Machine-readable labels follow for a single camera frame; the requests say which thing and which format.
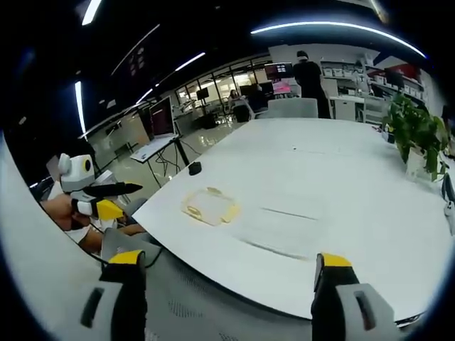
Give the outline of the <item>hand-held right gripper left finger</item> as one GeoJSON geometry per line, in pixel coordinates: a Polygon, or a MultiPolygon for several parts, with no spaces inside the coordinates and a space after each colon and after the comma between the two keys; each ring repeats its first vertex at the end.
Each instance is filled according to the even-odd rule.
{"type": "Polygon", "coordinates": [[[68,340],[146,338],[145,252],[113,256],[99,279],[88,284],[67,318],[68,340]]]}

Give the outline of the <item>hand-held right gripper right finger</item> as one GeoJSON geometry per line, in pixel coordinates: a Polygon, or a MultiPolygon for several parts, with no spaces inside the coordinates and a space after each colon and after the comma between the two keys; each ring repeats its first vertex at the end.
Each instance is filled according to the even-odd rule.
{"type": "Polygon", "coordinates": [[[342,256],[317,255],[311,316],[313,340],[397,339],[392,307],[342,256]]]}

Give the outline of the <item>person's left hand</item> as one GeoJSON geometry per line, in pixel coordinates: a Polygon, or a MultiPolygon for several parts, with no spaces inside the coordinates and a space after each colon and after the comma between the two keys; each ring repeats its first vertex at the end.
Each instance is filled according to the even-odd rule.
{"type": "Polygon", "coordinates": [[[41,207],[63,231],[82,229],[90,224],[88,216],[73,210],[69,195],[59,194],[53,199],[42,201],[41,207]]]}

